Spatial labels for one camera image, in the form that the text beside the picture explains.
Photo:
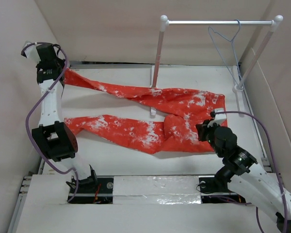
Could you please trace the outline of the red white patterned trousers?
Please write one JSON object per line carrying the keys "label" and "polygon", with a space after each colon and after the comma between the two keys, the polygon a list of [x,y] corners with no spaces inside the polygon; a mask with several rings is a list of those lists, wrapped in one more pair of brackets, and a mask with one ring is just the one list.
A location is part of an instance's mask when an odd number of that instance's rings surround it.
{"label": "red white patterned trousers", "polygon": [[225,108],[229,83],[217,78],[174,80],[172,88],[126,86],[92,81],[72,70],[65,83],[90,89],[75,100],[65,122],[78,138],[83,155],[95,149],[210,153],[198,140],[196,124],[211,110]]}

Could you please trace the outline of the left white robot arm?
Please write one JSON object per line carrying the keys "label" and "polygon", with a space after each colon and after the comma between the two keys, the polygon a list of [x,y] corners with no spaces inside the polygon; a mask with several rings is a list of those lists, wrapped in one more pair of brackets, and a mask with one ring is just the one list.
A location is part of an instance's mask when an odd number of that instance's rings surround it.
{"label": "left white robot arm", "polygon": [[39,62],[37,83],[42,100],[38,127],[32,129],[32,137],[42,154],[51,163],[61,163],[67,169],[77,172],[81,186],[87,192],[98,188],[98,180],[92,167],[84,168],[78,152],[75,135],[64,122],[62,115],[62,95],[65,87],[66,60],[59,58],[60,46],[41,43],[36,46]]}

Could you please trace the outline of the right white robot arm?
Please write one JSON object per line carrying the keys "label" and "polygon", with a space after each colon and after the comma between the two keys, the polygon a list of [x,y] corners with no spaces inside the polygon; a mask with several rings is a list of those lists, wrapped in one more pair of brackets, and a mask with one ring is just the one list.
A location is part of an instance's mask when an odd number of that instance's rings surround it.
{"label": "right white robot arm", "polygon": [[280,232],[291,233],[291,192],[238,146],[237,136],[229,127],[205,120],[196,129],[199,141],[209,143],[224,165],[215,174],[215,187],[244,197],[274,220]]}

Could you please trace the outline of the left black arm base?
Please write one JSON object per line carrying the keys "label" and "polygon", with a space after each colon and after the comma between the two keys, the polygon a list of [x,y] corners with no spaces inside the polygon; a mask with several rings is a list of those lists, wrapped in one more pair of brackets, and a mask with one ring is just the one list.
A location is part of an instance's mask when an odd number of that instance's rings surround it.
{"label": "left black arm base", "polygon": [[66,182],[69,187],[67,202],[71,204],[112,204],[113,203],[113,176],[96,176],[94,172],[87,179],[77,181],[72,176]]}

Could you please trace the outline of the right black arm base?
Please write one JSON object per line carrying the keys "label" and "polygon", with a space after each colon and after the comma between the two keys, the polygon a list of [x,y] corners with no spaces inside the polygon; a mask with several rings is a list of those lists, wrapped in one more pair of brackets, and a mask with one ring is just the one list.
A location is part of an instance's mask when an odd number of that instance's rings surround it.
{"label": "right black arm base", "polygon": [[200,193],[203,204],[232,203],[244,206],[250,205],[244,197],[228,190],[227,184],[218,181],[215,175],[198,176],[196,190]]}

